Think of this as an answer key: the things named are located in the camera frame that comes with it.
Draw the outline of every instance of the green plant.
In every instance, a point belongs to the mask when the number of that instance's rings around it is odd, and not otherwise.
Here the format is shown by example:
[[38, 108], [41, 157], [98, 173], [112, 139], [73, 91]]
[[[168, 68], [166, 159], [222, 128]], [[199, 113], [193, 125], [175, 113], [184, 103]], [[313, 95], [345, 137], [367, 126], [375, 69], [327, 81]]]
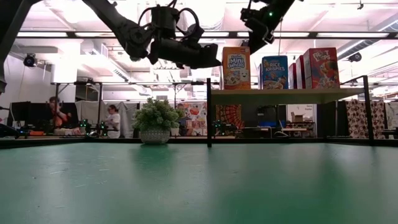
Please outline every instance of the green plant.
[[183, 116], [182, 111], [169, 105], [169, 101], [153, 100], [148, 98], [141, 110], [137, 111], [134, 127], [141, 131], [148, 129], [170, 130], [178, 128], [177, 120]]

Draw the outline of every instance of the cereal box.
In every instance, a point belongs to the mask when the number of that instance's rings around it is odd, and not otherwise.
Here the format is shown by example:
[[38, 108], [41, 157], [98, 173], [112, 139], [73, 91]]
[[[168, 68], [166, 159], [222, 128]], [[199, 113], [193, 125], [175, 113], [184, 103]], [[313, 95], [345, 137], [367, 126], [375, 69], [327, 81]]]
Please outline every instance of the cereal box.
[[249, 47], [224, 47], [223, 84], [225, 90], [250, 90]]
[[304, 57], [300, 55], [296, 61], [297, 88], [305, 88]]
[[308, 49], [304, 70], [307, 88], [340, 88], [336, 48]]
[[269, 56], [262, 58], [263, 89], [288, 89], [287, 56]]
[[289, 66], [289, 88], [297, 89], [296, 63]]

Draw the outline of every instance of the green tabletop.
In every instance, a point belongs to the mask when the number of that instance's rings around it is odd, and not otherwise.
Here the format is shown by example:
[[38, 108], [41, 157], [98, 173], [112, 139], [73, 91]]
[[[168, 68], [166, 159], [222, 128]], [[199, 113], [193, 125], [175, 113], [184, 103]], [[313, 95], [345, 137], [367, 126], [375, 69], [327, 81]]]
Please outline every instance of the green tabletop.
[[91, 143], [1, 150], [0, 222], [398, 223], [398, 150]]

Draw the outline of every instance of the potted plant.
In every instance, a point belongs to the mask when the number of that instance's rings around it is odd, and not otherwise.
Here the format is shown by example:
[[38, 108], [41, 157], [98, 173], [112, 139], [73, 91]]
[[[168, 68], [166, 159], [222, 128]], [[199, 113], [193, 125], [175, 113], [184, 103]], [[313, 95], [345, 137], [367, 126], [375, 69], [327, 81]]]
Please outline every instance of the potted plant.
[[170, 139], [170, 129], [178, 128], [182, 117], [169, 105], [168, 100], [160, 101], [148, 98], [141, 110], [137, 111], [134, 127], [140, 129], [140, 138], [146, 144], [163, 144]]

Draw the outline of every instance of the shelf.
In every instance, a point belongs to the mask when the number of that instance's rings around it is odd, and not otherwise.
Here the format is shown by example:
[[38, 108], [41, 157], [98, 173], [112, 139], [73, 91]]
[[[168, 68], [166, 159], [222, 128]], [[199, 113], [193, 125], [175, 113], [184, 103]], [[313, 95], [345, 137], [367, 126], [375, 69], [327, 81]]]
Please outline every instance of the shelf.
[[364, 93], [363, 88], [309, 90], [212, 90], [212, 105], [323, 104]]

